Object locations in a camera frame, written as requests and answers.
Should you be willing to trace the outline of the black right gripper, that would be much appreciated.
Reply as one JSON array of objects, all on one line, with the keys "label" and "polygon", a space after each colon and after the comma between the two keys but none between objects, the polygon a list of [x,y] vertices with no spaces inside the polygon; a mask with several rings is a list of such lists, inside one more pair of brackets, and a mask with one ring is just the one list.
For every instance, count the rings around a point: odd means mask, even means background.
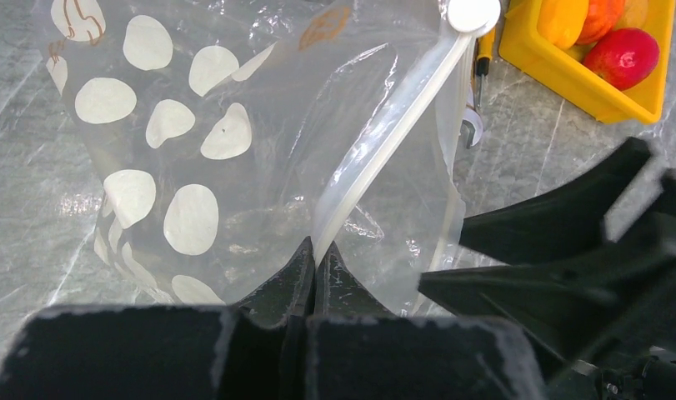
[{"label": "black right gripper", "polygon": [[515,266],[425,272],[418,290],[453,314],[518,324],[551,387],[577,378],[601,399],[676,399],[676,361],[652,352],[676,357],[675,171],[605,243],[606,213],[651,157],[629,137],[561,187],[466,218],[461,246]]}]

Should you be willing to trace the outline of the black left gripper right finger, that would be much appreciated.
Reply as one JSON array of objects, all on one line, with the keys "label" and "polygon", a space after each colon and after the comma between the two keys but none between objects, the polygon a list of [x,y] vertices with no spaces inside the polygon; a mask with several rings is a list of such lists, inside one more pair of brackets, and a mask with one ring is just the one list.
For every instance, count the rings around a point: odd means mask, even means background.
[{"label": "black left gripper right finger", "polygon": [[307,323],[309,399],[545,399],[523,330],[499,317],[396,317],[331,244]]}]

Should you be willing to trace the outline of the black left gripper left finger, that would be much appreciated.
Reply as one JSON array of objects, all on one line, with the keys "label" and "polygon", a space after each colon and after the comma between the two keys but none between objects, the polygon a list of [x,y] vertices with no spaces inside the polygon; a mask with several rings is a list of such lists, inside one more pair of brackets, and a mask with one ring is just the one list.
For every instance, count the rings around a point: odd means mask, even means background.
[{"label": "black left gripper left finger", "polygon": [[305,239],[235,304],[45,308],[0,365],[0,399],[300,399],[314,268]]}]

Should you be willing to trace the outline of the red apple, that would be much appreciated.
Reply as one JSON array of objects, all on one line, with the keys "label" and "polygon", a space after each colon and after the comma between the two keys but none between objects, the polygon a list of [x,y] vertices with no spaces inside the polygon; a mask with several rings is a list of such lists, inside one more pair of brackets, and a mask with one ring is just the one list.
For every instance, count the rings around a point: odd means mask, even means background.
[{"label": "red apple", "polygon": [[657,67],[660,47],[636,27],[614,30],[602,37],[583,58],[583,65],[619,91],[641,83]]}]

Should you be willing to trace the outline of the clear spotted zip top bag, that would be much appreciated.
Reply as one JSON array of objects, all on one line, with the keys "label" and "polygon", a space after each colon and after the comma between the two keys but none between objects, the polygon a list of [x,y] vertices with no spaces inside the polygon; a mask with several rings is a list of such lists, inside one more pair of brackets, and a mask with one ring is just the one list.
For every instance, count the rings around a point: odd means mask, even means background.
[{"label": "clear spotted zip top bag", "polygon": [[163,303],[235,303],[306,242],[389,311],[454,265],[453,177],[496,1],[37,1],[103,184],[95,253]]}]

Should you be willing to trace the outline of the yellow bell pepper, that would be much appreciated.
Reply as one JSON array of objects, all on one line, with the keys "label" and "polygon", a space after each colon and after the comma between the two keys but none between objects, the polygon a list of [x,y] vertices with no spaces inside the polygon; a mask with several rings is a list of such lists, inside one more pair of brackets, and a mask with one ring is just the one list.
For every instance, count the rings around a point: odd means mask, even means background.
[{"label": "yellow bell pepper", "polygon": [[556,48],[570,49],[583,30],[588,6],[589,0],[543,0],[538,33]]}]

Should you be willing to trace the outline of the orange pumpkin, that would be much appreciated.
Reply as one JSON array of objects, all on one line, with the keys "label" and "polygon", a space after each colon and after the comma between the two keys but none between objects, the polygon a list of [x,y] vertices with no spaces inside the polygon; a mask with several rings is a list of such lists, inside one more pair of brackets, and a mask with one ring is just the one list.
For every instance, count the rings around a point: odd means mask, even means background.
[{"label": "orange pumpkin", "polygon": [[588,12],[577,45],[595,43],[605,36],[622,17],[625,0],[589,0]]}]

